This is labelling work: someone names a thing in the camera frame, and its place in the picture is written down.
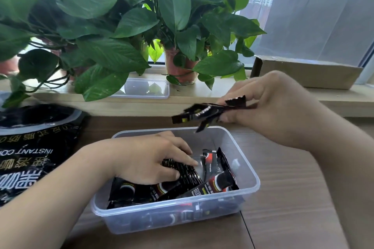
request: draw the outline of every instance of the clear plastic lid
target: clear plastic lid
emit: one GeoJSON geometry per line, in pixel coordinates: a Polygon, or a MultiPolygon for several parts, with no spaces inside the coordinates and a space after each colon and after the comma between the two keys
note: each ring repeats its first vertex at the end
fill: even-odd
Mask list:
{"type": "Polygon", "coordinates": [[[167,80],[128,78],[125,85],[110,98],[167,99],[170,84],[167,80]]]}

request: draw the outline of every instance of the table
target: table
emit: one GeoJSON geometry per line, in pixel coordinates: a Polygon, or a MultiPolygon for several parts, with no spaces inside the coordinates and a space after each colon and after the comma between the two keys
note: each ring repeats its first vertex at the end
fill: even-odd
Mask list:
{"type": "MultiPolygon", "coordinates": [[[[85,210],[64,249],[228,248],[347,249],[322,173],[308,152],[269,141],[233,124],[227,128],[261,180],[238,214],[124,235],[112,235],[85,210]]],[[[92,117],[79,147],[116,132],[175,127],[167,117],[92,117]]]]}

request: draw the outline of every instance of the pothos plant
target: pothos plant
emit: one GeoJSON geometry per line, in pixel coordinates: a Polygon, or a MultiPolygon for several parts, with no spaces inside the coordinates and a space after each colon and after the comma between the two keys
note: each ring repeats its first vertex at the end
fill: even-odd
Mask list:
{"type": "MultiPolygon", "coordinates": [[[[12,95],[4,107],[18,105],[43,84],[64,85],[70,76],[84,100],[105,98],[124,85],[129,72],[141,75],[150,67],[148,56],[156,62],[163,49],[179,51],[176,66],[199,61],[192,70],[209,88],[216,76],[245,79],[238,53],[253,56],[251,44],[265,33],[257,20],[235,14],[248,1],[0,0],[0,61],[35,46],[19,55],[19,73],[8,77],[12,95]],[[235,51],[229,50],[235,40],[235,51]],[[87,70],[77,75],[79,67],[87,70]],[[58,79],[63,84],[49,80],[59,69],[67,72],[58,79]],[[28,79],[39,86],[26,88],[28,79]]],[[[175,75],[167,79],[179,84],[175,75]]]]}

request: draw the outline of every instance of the person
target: person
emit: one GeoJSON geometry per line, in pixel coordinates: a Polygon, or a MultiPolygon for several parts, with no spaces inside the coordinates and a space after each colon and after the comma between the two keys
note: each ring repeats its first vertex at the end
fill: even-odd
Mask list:
{"type": "MultiPolygon", "coordinates": [[[[242,95],[252,108],[224,113],[221,121],[246,125],[276,143],[309,151],[325,176],[349,245],[372,248],[374,140],[282,72],[236,82],[218,104],[242,95]],[[356,238],[357,231],[365,238],[356,238]]],[[[176,180],[179,173],[160,162],[172,158],[196,165],[190,154],[187,143],[171,132],[87,145],[0,209],[2,248],[59,248],[109,178],[143,184],[176,180]]]]}

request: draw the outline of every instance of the plastic container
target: plastic container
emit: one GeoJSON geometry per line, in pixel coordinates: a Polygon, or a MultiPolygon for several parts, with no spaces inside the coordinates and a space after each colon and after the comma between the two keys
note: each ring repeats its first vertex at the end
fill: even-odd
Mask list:
{"type": "Polygon", "coordinates": [[[128,78],[125,85],[110,98],[153,98],[167,99],[170,84],[167,80],[128,78]]]}
{"type": "MultiPolygon", "coordinates": [[[[92,211],[104,219],[110,232],[123,234],[233,214],[240,211],[240,205],[245,199],[259,189],[257,174],[225,128],[212,126],[201,133],[194,133],[195,129],[196,127],[123,131],[113,138],[171,130],[175,136],[183,138],[189,144],[193,157],[198,162],[204,148],[216,150],[221,147],[240,189],[107,210],[112,184],[110,180],[91,200],[92,211]]],[[[196,171],[201,175],[203,169],[198,166],[196,171]]]]}

